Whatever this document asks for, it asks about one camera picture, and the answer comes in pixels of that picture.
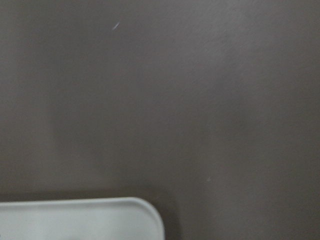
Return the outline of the white rabbit print tray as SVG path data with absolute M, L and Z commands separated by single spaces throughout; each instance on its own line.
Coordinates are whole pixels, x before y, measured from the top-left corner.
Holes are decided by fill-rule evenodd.
M 156 208 L 137 197 L 0 204 L 2 240 L 164 240 Z

